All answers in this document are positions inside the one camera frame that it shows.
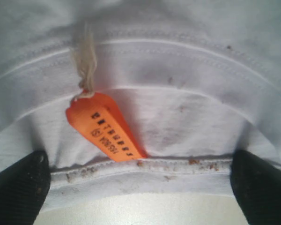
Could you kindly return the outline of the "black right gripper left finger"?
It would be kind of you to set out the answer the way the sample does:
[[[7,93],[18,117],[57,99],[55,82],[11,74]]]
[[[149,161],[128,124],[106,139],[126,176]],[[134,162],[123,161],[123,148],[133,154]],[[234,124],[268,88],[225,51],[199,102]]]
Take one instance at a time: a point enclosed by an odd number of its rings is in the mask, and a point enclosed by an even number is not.
[[[0,225],[32,225],[48,195],[51,173],[44,150],[0,172]]]

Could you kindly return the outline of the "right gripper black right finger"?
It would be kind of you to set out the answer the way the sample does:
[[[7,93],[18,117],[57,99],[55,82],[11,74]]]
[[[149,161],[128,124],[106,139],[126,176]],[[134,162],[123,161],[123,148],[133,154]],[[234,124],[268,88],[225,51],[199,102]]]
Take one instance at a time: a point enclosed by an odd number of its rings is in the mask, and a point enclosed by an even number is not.
[[[231,164],[233,194],[250,225],[281,225],[281,170],[238,150]]]

